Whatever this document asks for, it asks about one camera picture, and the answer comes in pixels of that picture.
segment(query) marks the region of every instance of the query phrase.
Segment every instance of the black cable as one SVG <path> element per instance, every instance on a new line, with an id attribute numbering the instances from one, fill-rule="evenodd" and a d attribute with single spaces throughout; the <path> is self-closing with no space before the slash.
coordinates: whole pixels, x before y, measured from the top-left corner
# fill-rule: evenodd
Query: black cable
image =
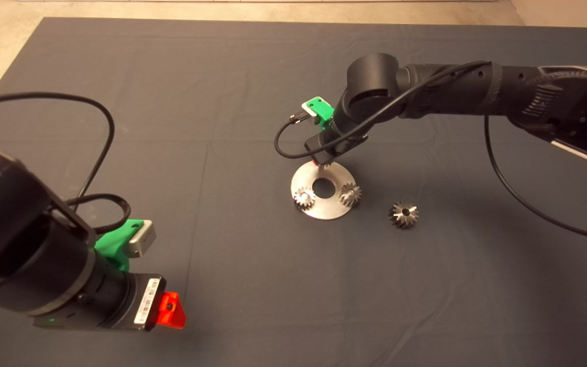
<path id="1" fill-rule="evenodd" d="M 511 185 L 507 182 L 507 180 L 504 178 L 504 175 L 499 170 L 499 167 L 498 167 L 497 162 L 495 160 L 495 156 L 493 154 L 493 149 L 491 146 L 491 133 L 489 130 L 489 116 L 484 116 L 484 137 L 486 139 L 486 150 L 489 153 L 489 159 L 491 160 L 491 165 L 493 167 L 493 170 L 495 171 L 495 174 L 497 175 L 501 184 L 515 198 L 515 200 L 519 201 L 520 204 L 522 204 L 524 207 L 529 209 L 529 211 L 536 214 L 540 218 L 545 219 L 549 223 L 552 223 L 553 225 L 557 225 L 563 229 L 569 230 L 570 232 L 574 232 L 574 233 L 584 235 L 585 237 L 587 237 L 587 230 L 583 230 L 583 229 L 580 229 L 577 227 L 572 227 L 571 225 L 568 225 L 566 223 L 563 223 L 561 221 L 558 221 L 558 220 L 552 218 L 551 216 L 548 216 L 547 214 L 545 214 L 545 213 L 539 211 L 538 209 L 536 209 L 535 207 L 531 206 L 531 204 L 529 204 L 526 200 L 524 200 L 524 198 L 522 198 L 519 195 L 519 193 L 517 193 L 517 192 L 515 192 L 515 190 L 513 190 Z"/>
<path id="2" fill-rule="evenodd" d="M 110 150 L 110 146 L 112 145 L 112 140 L 115 137 L 115 121 L 112 118 L 112 114 L 110 111 L 102 105 L 100 102 L 97 102 L 93 99 L 82 97 L 79 95 L 72 95 L 66 93 L 57 93 L 57 92 L 44 92 L 44 91 L 37 91 L 37 92 L 22 92 L 22 93 L 10 93 L 10 94 L 2 94 L 0 95 L 0 102 L 8 102 L 10 100 L 21 100 L 21 99 L 60 99 L 60 100 L 72 100 L 74 102 L 82 102 L 89 104 L 98 108 L 103 114 L 105 115 L 105 119 L 108 121 L 108 137 L 105 139 L 105 144 L 101 149 L 101 153 L 98 155 L 96 162 L 92 169 L 90 170 L 88 177 L 86 177 L 86 181 L 81 187 L 76 198 L 81 198 L 86 194 L 89 186 L 91 185 L 94 177 L 96 176 L 98 169 L 100 169 L 103 161 L 105 160 L 105 156 Z"/>
<path id="3" fill-rule="evenodd" d="M 128 204 L 128 202 L 124 200 L 123 197 L 114 194 L 100 193 L 86 195 L 79 198 L 71 198 L 69 200 L 65 200 L 65 204 L 67 204 L 68 206 L 72 206 L 84 204 L 86 202 L 91 202 L 94 200 L 108 200 L 114 202 L 115 204 L 119 205 L 119 207 L 121 207 L 122 211 L 124 211 L 123 218 L 119 219 L 119 221 L 116 221 L 115 223 L 109 225 L 94 227 L 93 230 L 96 234 L 104 234 L 111 232 L 112 230 L 116 230 L 117 228 L 121 228 L 121 226 L 123 226 L 124 223 L 126 223 L 126 220 L 130 218 L 130 204 Z"/>
<path id="4" fill-rule="evenodd" d="M 277 151 L 278 154 L 280 154 L 281 156 L 284 156 L 285 158 L 295 160 L 297 158 L 305 158 L 306 156 L 312 156 L 314 154 L 320 153 L 321 151 L 324 151 L 324 150 L 327 150 L 330 148 L 334 148 L 335 146 L 337 146 L 341 142 L 344 142 L 345 140 L 352 137 L 352 135 L 354 135 L 357 132 L 359 132 L 360 130 L 362 130 L 362 128 L 364 128 L 368 125 L 374 124 L 374 121 L 376 121 L 380 116 L 382 116 L 382 114 L 385 114 L 387 111 L 389 111 L 389 109 L 399 105 L 400 102 L 402 102 L 407 97 L 409 97 L 410 95 L 415 93 L 417 90 L 424 88 L 428 84 L 431 84 L 435 81 L 438 81 L 438 80 L 442 79 L 443 77 L 446 77 L 446 76 L 452 74 L 453 72 L 460 72 L 462 70 L 474 69 L 476 67 L 480 67 L 482 65 L 488 65 L 490 63 L 491 63 L 491 61 L 473 61 L 471 63 L 457 65 L 455 67 L 451 67 L 449 69 L 443 70 L 442 72 L 434 74 L 433 76 L 428 77 L 426 80 L 420 82 L 419 84 L 416 84 L 415 86 L 409 88 L 408 90 L 405 91 L 405 93 L 402 93 L 398 97 L 394 98 L 394 100 L 387 103 L 379 111 L 375 112 L 370 117 L 366 118 L 363 122 L 359 123 L 359 125 L 357 125 L 357 127 L 350 130 L 347 134 L 342 135 L 341 137 L 338 137 L 335 140 L 332 140 L 331 142 L 324 144 L 316 149 L 312 149 L 306 153 L 291 154 L 291 153 L 286 153 L 286 151 L 282 151 L 282 149 L 280 149 L 280 135 L 282 135 L 284 130 L 287 127 L 289 127 L 289 125 L 293 125 L 294 123 L 296 123 L 296 121 L 287 121 L 287 123 L 285 123 L 278 130 L 278 132 L 275 134 L 275 140 L 273 141 L 273 145 L 275 146 L 275 151 Z"/>

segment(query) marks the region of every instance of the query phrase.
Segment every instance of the center hole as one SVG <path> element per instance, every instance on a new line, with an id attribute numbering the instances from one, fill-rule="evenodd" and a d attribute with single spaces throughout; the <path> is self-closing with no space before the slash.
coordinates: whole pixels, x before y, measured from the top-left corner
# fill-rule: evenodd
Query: center hole
<path id="1" fill-rule="evenodd" d="M 331 198 L 334 196 L 336 188 L 329 179 L 319 178 L 312 184 L 312 190 L 319 198 Z"/>

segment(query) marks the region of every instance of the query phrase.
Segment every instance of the metal gear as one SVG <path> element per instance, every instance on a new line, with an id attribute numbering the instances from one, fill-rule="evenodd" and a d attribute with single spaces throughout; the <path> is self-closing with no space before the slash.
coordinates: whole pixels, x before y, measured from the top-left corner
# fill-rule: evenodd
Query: metal gear
<path id="1" fill-rule="evenodd" d="M 316 201 L 316 194 L 314 193 L 314 190 L 308 187 L 303 187 L 294 193 L 293 200 L 296 202 L 296 205 L 300 207 L 300 209 L 310 209 L 310 207 L 312 207 Z"/>
<path id="2" fill-rule="evenodd" d="M 411 228 L 418 221 L 418 213 L 417 206 L 396 202 L 389 211 L 389 220 L 398 228 Z"/>
<path id="3" fill-rule="evenodd" d="M 353 206 L 361 198 L 361 188 L 354 183 L 346 183 L 341 188 L 338 199 L 345 206 Z"/>

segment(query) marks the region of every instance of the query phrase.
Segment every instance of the dark gray fabric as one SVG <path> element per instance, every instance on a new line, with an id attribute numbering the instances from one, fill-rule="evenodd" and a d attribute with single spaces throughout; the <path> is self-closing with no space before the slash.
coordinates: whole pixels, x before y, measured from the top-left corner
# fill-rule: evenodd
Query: dark gray fabric
<path id="1" fill-rule="evenodd" d="M 136 272 L 186 298 L 183 331 L 51 332 L 0 311 L 0 365 L 587 365 L 587 239 L 533 216 L 496 180 L 480 118 L 391 121 L 340 162 L 364 190 L 344 218 L 295 210 L 304 161 L 275 130 L 307 98 L 336 102 L 347 66 L 587 65 L 587 29 L 45 19 L 0 93 L 103 102 L 118 134 L 91 192 L 132 204 L 158 240 Z M 91 107 L 0 105 L 0 149 L 61 197 L 102 144 Z M 292 128 L 289 151 L 312 127 Z M 537 207 L 587 228 L 587 163 L 492 119 L 508 179 Z M 413 230 L 389 225 L 417 204 Z M 113 207 L 83 206 L 93 224 Z"/>

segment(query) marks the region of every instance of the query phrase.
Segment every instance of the white label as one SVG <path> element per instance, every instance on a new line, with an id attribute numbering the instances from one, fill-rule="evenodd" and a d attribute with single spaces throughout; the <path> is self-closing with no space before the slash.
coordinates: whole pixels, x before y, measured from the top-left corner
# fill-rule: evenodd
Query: white label
<path id="1" fill-rule="evenodd" d="M 149 317 L 149 311 L 151 311 L 151 304 L 153 304 L 153 298 L 155 298 L 155 293 L 158 291 L 158 285 L 160 285 L 159 278 L 152 277 L 151 279 L 149 279 L 149 283 L 146 285 L 146 290 L 144 290 L 142 303 L 140 304 L 140 308 L 137 310 L 137 313 L 135 314 L 136 324 L 144 324 L 146 322 L 146 319 Z"/>

